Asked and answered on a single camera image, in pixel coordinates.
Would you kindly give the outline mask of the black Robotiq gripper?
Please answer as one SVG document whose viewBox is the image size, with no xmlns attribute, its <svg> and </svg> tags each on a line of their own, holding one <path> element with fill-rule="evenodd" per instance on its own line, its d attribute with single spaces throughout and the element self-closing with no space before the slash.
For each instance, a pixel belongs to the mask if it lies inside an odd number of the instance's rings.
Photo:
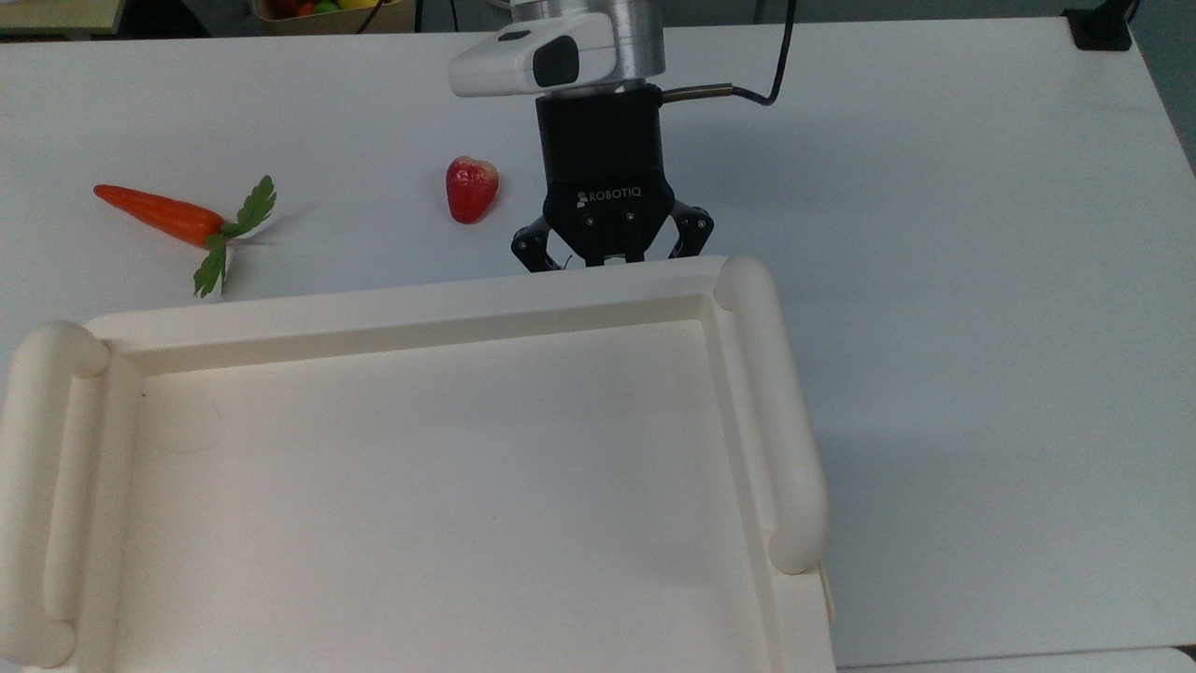
<svg viewBox="0 0 1196 673">
<path fill-rule="evenodd" d="M 641 263 L 667 218 L 676 225 L 669 259 L 704 250 L 713 218 L 675 202 L 663 175 L 661 106 L 663 90 L 654 85 L 535 99 L 547 196 L 541 218 L 511 241 L 529 273 L 563 270 L 549 255 L 551 234 L 585 265 L 611 257 Z"/>
</svg>

